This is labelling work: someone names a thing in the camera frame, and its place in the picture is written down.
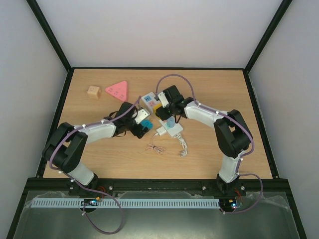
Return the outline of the yellow cube socket adapter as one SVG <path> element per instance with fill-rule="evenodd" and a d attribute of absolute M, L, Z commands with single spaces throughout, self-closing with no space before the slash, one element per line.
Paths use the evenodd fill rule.
<path fill-rule="evenodd" d="M 153 106 L 153 113 L 156 114 L 156 111 L 158 108 L 162 107 L 161 103 L 156 104 L 155 106 Z"/>

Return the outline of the blue socket adapter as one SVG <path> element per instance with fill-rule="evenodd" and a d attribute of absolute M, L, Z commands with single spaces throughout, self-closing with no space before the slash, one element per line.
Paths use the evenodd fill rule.
<path fill-rule="evenodd" d="M 154 126 L 149 119 L 144 119 L 143 121 L 141 121 L 140 125 L 142 126 L 143 129 L 148 129 L 148 130 L 151 130 Z"/>

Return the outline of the white power strip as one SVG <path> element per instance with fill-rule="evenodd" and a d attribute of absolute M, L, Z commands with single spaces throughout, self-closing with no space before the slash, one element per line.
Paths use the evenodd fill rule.
<path fill-rule="evenodd" d="M 163 92 L 160 92 L 158 96 L 150 92 L 142 97 L 142 101 L 171 137 L 176 137 L 183 131 L 183 127 L 177 123 L 175 117 L 169 114 L 168 101 L 164 99 Z"/>

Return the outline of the pink triangular socket adapter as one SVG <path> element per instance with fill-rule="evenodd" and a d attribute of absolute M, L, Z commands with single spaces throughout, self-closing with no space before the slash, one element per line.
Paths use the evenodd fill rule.
<path fill-rule="evenodd" d="M 105 92 L 114 98 L 125 102 L 128 99 L 128 82 L 121 81 L 105 88 Z"/>

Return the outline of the beige cube socket adapter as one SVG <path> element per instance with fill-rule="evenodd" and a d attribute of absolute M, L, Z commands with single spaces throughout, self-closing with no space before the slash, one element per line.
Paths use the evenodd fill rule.
<path fill-rule="evenodd" d="M 91 99 L 99 99 L 101 96 L 101 88 L 98 86 L 90 86 L 87 90 L 87 95 Z"/>

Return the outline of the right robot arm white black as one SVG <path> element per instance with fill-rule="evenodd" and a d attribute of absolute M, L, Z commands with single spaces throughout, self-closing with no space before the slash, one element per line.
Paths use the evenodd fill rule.
<path fill-rule="evenodd" d="M 253 136 L 238 110 L 230 112 L 219 111 L 201 104 L 195 95 L 184 98 L 175 85 L 162 92 L 155 93 L 155 99 L 160 107 L 155 115 L 161 120 L 174 117 L 196 120 L 211 127 L 216 134 L 219 149 L 223 153 L 222 166 L 217 174 L 218 191 L 223 195 L 230 194 L 239 179 L 239 166 L 243 157 L 255 149 Z"/>

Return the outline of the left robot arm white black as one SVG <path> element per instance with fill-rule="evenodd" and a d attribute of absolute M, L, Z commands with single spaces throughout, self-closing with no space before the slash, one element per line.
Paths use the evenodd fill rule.
<path fill-rule="evenodd" d="M 129 131 L 141 139 L 150 131 L 148 110 L 128 102 L 99 122 L 83 125 L 62 123 L 46 143 L 42 157 L 49 166 L 77 181 L 84 187 L 96 189 L 98 176 L 81 163 L 86 145 L 105 138 L 124 136 Z"/>

